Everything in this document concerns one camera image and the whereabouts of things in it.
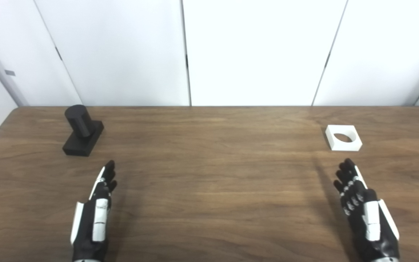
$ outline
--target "white block with hole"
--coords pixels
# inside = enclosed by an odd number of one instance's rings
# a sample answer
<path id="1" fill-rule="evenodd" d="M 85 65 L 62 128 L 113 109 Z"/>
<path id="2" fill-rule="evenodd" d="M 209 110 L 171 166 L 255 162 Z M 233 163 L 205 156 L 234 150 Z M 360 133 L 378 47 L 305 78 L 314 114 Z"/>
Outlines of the white block with hole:
<path id="1" fill-rule="evenodd" d="M 334 134 L 348 136 L 351 142 L 341 141 Z M 326 136 L 332 151 L 359 151 L 362 145 L 355 126 L 330 124 L 326 128 Z"/>

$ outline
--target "black block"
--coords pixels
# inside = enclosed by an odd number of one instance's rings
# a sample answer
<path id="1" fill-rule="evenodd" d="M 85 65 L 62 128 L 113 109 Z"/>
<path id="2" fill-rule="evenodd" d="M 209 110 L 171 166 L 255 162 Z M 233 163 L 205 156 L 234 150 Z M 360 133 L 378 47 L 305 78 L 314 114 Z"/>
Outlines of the black block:
<path id="1" fill-rule="evenodd" d="M 69 156 L 89 156 L 98 138 L 103 132 L 104 126 L 101 121 L 92 121 L 95 132 L 86 138 L 78 137 L 75 132 L 69 136 L 69 139 L 63 146 L 63 151 Z"/>

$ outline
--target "black cylinder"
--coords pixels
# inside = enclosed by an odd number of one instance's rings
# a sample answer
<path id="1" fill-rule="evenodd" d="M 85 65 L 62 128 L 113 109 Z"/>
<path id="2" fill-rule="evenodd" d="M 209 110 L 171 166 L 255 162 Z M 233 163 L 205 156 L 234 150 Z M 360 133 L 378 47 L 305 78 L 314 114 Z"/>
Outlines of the black cylinder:
<path id="1" fill-rule="evenodd" d="M 81 104 L 71 106 L 64 115 L 76 136 L 86 138 L 95 132 L 95 126 L 85 106 Z"/>

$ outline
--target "wood grain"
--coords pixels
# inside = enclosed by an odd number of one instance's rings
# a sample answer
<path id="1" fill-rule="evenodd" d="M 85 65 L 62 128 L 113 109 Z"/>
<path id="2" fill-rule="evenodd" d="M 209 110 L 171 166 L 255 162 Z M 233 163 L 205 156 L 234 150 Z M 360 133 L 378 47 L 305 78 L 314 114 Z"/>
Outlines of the wood grain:
<path id="1" fill-rule="evenodd" d="M 76 201 L 116 161 L 108 261 L 356 261 L 331 181 L 346 157 L 386 200 L 419 261 L 419 107 L 92 107 L 90 157 L 65 156 L 65 107 L 0 127 L 0 262 L 70 261 Z M 354 124 L 359 152 L 332 152 Z"/>

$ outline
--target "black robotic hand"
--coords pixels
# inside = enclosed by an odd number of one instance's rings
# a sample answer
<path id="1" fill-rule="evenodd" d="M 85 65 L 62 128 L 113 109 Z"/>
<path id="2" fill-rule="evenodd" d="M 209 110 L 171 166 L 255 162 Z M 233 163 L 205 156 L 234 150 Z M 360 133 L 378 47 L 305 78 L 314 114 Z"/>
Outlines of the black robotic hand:
<path id="1" fill-rule="evenodd" d="M 339 165 L 334 186 L 347 215 L 354 246 L 364 262 L 399 262 L 399 231 L 382 199 L 368 189 L 350 159 Z"/>
<path id="2" fill-rule="evenodd" d="M 111 192 L 117 186 L 114 161 L 109 161 L 96 178 L 88 201 L 77 202 L 70 242 L 74 262 L 103 262 L 108 250 L 106 222 L 111 209 Z"/>

